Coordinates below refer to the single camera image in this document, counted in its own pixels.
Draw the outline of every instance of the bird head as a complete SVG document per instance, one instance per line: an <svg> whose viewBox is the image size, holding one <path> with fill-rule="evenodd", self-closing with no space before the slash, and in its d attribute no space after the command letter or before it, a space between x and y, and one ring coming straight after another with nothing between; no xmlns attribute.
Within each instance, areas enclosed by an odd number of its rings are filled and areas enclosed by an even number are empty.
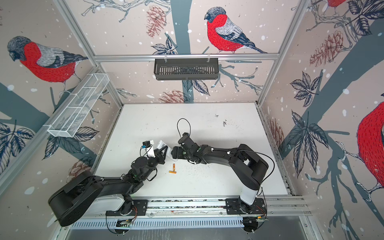
<svg viewBox="0 0 384 240"><path fill-rule="evenodd" d="M217 17L220 14L226 14L224 8L222 8L222 7L210 8L204 17L204 20L208 20L210 23L212 23L214 21L215 17Z"/></svg>
<svg viewBox="0 0 384 240"><path fill-rule="evenodd" d="M21 61L26 60L24 54L24 47L30 42L31 40L29 38L23 36L14 37L8 42L9 56L12 58L13 61L17 59L20 59Z"/></svg>

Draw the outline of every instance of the bird-patterned wallpaper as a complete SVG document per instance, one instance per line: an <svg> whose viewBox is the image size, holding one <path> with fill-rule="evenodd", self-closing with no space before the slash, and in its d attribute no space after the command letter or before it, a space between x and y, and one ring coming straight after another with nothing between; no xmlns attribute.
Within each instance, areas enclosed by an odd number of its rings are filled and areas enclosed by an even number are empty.
<svg viewBox="0 0 384 240"><path fill-rule="evenodd" d="M384 5L315 1L262 110L324 239L384 237Z"/></svg>
<svg viewBox="0 0 384 240"><path fill-rule="evenodd" d="M298 0L74 0L97 55L277 53ZM103 63L125 103L257 101L273 61L221 61L215 81L157 81L153 62Z"/></svg>
<svg viewBox="0 0 384 240"><path fill-rule="evenodd" d="M1 178L92 65L51 0L2 1L0 22ZM104 90L73 138L51 136L36 148L0 197L1 239L51 237L47 199L91 169L118 110Z"/></svg>

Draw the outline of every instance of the white tabletop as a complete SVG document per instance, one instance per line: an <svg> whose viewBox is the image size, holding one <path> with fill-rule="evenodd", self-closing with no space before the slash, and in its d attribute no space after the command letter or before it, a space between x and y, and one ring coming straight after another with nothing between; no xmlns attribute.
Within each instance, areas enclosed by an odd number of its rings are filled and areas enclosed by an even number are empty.
<svg viewBox="0 0 384 240"><path fill-rule="evenodd" d="M241 143L256 152L274 159L259 114L253 103L204 103L204 104L126 104L121 112L96 175L120 176L131 169L131 162L139 157L143 141L154 140L155 147L163 140L169 147L178 145L176 123L186 118L191 124L191 139L198 145L208 144L218 148L238 147ZM180 133L189 132L186 121L179 122ZM269 165L266 176L273 164ZM140 197L190 197L240 195L243 184L231 167L219 164L193 165L179 159L172 170L172 159L158 165L156 178L134 196ZM262 184L265 195L287 194L278 167Z"/></svg>

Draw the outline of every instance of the white wire basket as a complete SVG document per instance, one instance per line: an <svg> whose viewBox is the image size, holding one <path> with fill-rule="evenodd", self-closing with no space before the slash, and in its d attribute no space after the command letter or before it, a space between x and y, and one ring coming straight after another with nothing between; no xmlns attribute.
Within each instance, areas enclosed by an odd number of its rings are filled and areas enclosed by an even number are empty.
<svg viewBox="0 0 384 240"><path fill-rule="evenodd" d="M73 137L109 83L107 74L93 73L49 127L54 137Z"/></svg>

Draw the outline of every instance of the gray floor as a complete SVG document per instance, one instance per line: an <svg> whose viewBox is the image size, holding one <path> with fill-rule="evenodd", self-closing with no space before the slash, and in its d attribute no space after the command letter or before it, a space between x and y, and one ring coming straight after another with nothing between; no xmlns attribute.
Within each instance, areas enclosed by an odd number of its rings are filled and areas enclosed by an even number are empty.
<svg viewBox="0 0 384 240"><path fill-rule="evenodd" d="M185 228L161 230L131 230L123 235L115 235L108 229L70 230L67 240L306 240L299 217L268 217L255 234L247 234L242 228Z"/></svg>

